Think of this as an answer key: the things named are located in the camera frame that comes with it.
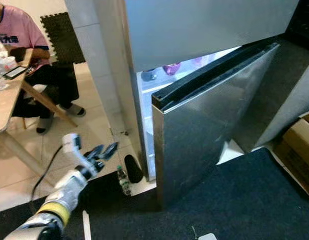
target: food container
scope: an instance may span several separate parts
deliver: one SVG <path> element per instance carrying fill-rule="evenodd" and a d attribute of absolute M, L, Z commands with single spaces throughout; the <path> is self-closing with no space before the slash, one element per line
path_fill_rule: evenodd
<path fill-rule="evenodd" d="M 156 70 L 157 70 L 156 68 L 152 68 L 147 71 L 142 71 L 141 73 L 142 80 L 144 80 L 145 82 L 155 80 L 157 78 Z"/>
<path fill-rule="evenodd" d="M 180 66 L 181 66 L 181 63 L 178 62 L 174 64 L 165 65 L 162 68 L 167 75 L 172 76 L 179 70 Z"/>
<path fill-rule="evenodd" d="M 2 75 L 11 71 L 12 69 L 15 69 L 16 67 L 18 67 L 18 64 L 14 56 L 8 56 L 0 60 L 0 74 Z"/>
<path fill-rule="evenodd" d="M 193 61 L 194 65 L 202 68 L 209 63 L 209 55 L 197 57 L 197 58 L 193 59 L 192 61 Z"/>

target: slippers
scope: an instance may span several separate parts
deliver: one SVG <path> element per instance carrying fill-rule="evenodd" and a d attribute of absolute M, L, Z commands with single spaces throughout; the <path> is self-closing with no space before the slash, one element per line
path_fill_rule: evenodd
<path fill-rule="evenodd" d="M 78 106 L 77 104 L 74 104 L 74 103 L 72 103 L 71 107 L 69 108 L 65 108 L 61 105 L 60 105 L 60 108 L 62 108 L 63 110 L 67 111 L 69 114 L 76 116 L 76 117 L 83 117 L 87 113 L 83 107 Z"/>
<path fill-rule="evenodd" d="M 54 120 L 54 112 L 50 112 L 49 118 L 39 118 L 38 125 L 36 126 L 36 132 L 39 135 L 45 135 L 51 128 L 51 125 Z"/>

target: yellow band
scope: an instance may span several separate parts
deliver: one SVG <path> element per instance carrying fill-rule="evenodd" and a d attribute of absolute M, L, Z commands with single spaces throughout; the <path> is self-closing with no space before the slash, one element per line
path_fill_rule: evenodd
<path fill-rule="evenodd" d="M 64 226 L 67 225 L 70 217 L 70 212 L 65 206 L 61 205 L 60 203 L 48 202 L 40 207 L 37 214 L 43 211 L 55 213 L 62 219 Z"/>

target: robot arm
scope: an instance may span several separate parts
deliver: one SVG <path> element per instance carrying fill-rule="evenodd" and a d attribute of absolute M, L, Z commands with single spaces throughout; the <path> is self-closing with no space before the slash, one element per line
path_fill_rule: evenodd
<path fill-rule="evenodd" d="M 103 145 L 99 145 L 84 156 L 80 153 L 80 136 L 70 133 L 62 138 L 62 146 L 67 157 L 77 161 L 79 165 L 57 182 L 55 191 L 47 196 L 37 213 L 11 232 L 5 240 L 61 239 L 70 214 L 78 205 L 80 192 L 86 187 L 88 180 L 96 177 L 103 169 L 105 165 L 101 160 L 109 160 L 116 152 L 118 143 L 110 144 L 104 152 Z"/>

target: black pants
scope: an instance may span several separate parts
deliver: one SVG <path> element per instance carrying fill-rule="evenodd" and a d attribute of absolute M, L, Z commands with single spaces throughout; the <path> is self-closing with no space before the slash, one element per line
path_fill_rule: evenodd
<path fill-rule="evenodd" d="M 58 94 L 51 97 L 56 104 L 67 106 L 71 101 L 79 98 L 77 80 L 73 65 L 71 66 L 50 66 L 44 65 L 35 71 L 32 75 L 25 78 L 31 86 L 43 84 L 57 87 Z M 24 91 L 18 97 L 14 107 L 13 116 L 15 117 L 38 117 L 46 115 L 49 110 L 41 103 L 33 102 L 30 104 L 29 99 L 24 99 Z"/>

